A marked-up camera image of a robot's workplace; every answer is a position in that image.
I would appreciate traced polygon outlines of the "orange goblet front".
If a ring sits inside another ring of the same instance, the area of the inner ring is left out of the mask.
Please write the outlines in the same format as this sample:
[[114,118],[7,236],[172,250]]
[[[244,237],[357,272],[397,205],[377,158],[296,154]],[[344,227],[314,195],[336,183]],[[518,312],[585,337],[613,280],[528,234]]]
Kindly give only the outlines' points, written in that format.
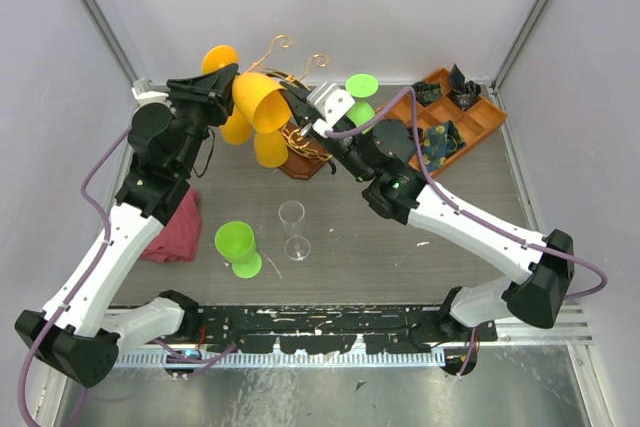
[[[201,71],[203,74],[209,74],[238,63],[239,56],[234,48],[218,45],[204,56]],[[275,132],[291,117],[290,108],[282,95],[283,91],[282,85],[265,74],[241,73],[236,76],[232,86],[234,109],[238,110],[257,133]]]

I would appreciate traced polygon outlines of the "orange goblet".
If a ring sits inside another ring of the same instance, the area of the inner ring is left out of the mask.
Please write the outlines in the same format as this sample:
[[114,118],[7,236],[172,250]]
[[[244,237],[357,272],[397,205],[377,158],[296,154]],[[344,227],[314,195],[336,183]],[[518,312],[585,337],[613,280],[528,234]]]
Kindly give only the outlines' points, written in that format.
[[219,131],[226,143],[241,145],[251,138],[253,129],[244,115],[235,109],[226,123],[220,126]]
[[[218,45],[204,56],[201,71],[203,74],[209,74],[238,63],[239,56],[234,48]],[[283,91],[282,85],[265,74],[241,73],[236,76],[232,86],[234,109],[238,110],[257,133],[275,132],[291,117],[290,108],[282,95]]]
[[257,162],[265,168],[278,168],[288,159],[287,143],[279,130],[257,132],[254,137],[254,152]]

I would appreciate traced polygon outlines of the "green goblet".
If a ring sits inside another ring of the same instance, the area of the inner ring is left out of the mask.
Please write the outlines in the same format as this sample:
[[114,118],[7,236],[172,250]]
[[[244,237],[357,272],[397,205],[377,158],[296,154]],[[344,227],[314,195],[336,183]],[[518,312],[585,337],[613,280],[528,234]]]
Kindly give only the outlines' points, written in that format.
[[355,127],[369,122],[375,116],[375,110],[368,99],[378,91],[378,87],[377,79],[366,73],[355,74],[346,81],[346,91],[355,101],[347,112],[347,117]]
[[241,221],[225,223],[217,230],[214,245],[237,277],[250,279],[260,272],[262,259],[256,250],[254,232],[248,224]]

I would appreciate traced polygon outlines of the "green goblet front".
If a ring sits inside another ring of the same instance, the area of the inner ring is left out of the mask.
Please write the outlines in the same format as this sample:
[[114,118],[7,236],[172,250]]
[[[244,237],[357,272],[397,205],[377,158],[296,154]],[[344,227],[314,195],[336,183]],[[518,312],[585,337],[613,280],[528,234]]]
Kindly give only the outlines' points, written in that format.
[[254,232],[248,224],[241,221],[225,223],[217,230],[214,245],[237,277],[250,279],[260,272],[262,259],[256,250]]

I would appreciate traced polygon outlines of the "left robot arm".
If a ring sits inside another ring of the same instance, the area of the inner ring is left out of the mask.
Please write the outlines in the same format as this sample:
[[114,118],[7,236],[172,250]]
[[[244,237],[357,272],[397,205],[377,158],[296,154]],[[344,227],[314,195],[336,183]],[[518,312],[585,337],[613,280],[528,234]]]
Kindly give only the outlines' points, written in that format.
[[144,249],[161,233],[189,191],[202,144],[234,110],[232,86],[239,67],[230,63],[162,91],[133,88],[138,104],[125,134],[133,150],[129,172],[103,231],[63,287],[39,311],[25,310],[15,330],[34,357],[92,388],[118,357],[162,336],[194,340],[199,304],[173,290],[113,318],[107,310]]

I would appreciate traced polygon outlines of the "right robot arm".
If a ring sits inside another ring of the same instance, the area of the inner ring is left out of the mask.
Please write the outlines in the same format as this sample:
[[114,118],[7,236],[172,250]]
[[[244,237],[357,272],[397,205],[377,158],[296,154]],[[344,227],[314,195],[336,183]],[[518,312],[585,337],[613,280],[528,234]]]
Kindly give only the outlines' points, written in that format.
[[347,117],[353,97],[334,83],[297,86],[283,96],[294,121],[357,181],[369,207],[384,219],[435,233],[502,273],[476,287],[454,287],[438,312],[444,337],[459,341],[485,322],[515,317],[550,329],[574,276],[573,240],[519,228],[454,196],[410,162],[420,156],[419,132],[376,115],[356,126]]

